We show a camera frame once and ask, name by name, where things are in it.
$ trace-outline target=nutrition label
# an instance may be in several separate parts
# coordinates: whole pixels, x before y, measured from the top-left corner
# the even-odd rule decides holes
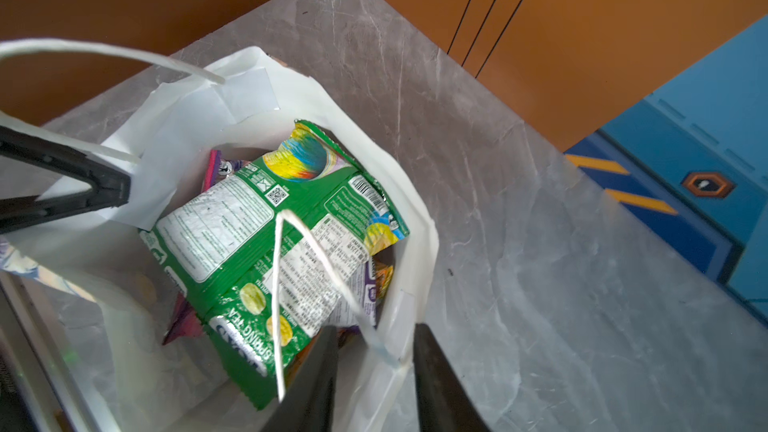
[[[237,176],[219,182],[158,222],[170,251],[196,282],[205,282],[274,216]]]
[[[344,282],[369,258],[360,240],[331,214],[312,228],[312,234]],[[272,269],[264,275],[262,282],[274,292]],[[280,305],[310,337],[320,330],[339,296],[305,238],[280,260]]]

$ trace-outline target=yellow stripe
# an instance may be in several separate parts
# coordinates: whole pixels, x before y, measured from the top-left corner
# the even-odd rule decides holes
[[[656,212],[663,212],[671,216],[677,215],[677,210],[669,206],[665,201],[658,198],[638,196],[635,194],[629,194],[628,192],[622,192],[620,190],[613,190],[612,188],[606,188],[605,191],[619,202],[630,204],[632,206],[649,208]]]
[[[615,162],[613,160],[573,156],[571,154],[565,154],[565,158],[570,160],[571,163],[576,167],[596,168],[597,170],[605,170],[606,172],[621,174],[622,176],[629,175],[629,171],[626,168],[623,168],[619,162]]]

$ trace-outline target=black line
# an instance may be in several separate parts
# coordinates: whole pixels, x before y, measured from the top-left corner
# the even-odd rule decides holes
[[[453,41],[456,40],[456,35],[458,34],[458,30],[462,28],[462,22],[464,22],[464,16],[467,15],[467,10],[469,9],[469,4],[472,2],[472,0],[467,0],[467,6],[464,7],[464,14],[462,14],[462,19],[458,22],[458,27],[456,27],[456,32],[453,33],[453,38],[451,39],[451,45],[448,46],[448,54],[451,53],[451,47],[453,47]]]
[[[507,27],[509,27],[509,23],[512,22],[512,18],[518,12],[518,9],[520,8],[520,4],[522,4],[523,1],[524,0],[520,0],[520,2],[518,2],[518,5],[514,8],[512,15],[510,15],[509,20],[507,20],[507,25],[504,26],[504,29],[502,29],[502,33],[499,34],[498,38],[496,39],[496,42],[493,44],[493,47],[491,47],[491,52],[488,53],[488,57],[485,57],[485,61],[483,61],[482,65],[480,66],[480,70],[478,70],[478,74],[475,76],[475,79],[477,79],[478,76],[480,75],[480,72],[482,72],[483,67],[485,67],[485,64],[488,62],[488,58],[490,58],[491,54],[493,54],[493,51],[496,48],[496,45],[498,45],[498,42],[502,39],[504,32],[507,31]]]
[[[491,15],[491,10],[493,10],[493,6],[496,4],[496,0],[493,0],[491,2],[491,6],[488,8],[488,12],[485,13],[485,18],[482,20],[482,24],[480,24],[480,28],[478,29],[478,32],[475,34],[475,39],[472,41],[472,44],[469,46],[469,49],[467,49],[467,55],[464,56],[464,60],[462,60],[462,67],[464,67],[465,62],[467,61],[467,57],[469,57],[469,53],[472,52],[472,48],[475,46],[475,42],[477,42],[478,37],[480,36],[480,32],[482,31],[482,28],[485,26],[485,21],[488,20],[488,16]]]

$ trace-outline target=green snack package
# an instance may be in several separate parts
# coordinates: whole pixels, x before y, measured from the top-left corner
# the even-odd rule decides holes
[[[289,208],[349,280],[408,235],[379,183],[312,122],[296,121],[258,158],[140,232],[211,336],[229,376],[257,408],[276,394],[271,303],[274,217]],[[280,327],[288,365],[340,300],[306,240],[283,229]]]

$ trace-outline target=qr code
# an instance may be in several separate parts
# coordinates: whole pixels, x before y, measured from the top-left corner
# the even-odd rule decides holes
[[[266,197],[272,202],[273,206],[277,207],[288,197],[288,192],[280,186],[274,186],[272,190],[266,193]]]

